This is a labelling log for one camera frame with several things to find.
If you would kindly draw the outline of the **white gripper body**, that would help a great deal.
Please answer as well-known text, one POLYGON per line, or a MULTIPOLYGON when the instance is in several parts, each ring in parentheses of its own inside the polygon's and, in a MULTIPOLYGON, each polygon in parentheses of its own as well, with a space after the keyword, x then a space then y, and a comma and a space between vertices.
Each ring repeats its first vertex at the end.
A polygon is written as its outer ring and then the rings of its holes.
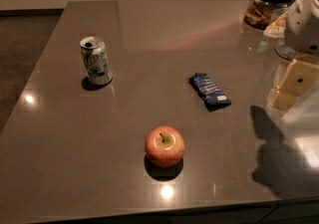
POLYGON ((319 0, 295 0, 286 18, 285 55, 319 55, 319 0))

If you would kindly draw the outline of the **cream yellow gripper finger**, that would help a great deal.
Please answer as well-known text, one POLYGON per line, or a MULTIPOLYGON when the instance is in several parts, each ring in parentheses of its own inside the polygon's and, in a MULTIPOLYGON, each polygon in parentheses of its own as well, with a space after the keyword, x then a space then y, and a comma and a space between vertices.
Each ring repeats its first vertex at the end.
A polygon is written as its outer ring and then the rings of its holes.
POLYGON ((319 58, 303 54, 282 63, 274 77, 270 105, 288 111, 319 80, 319 58))

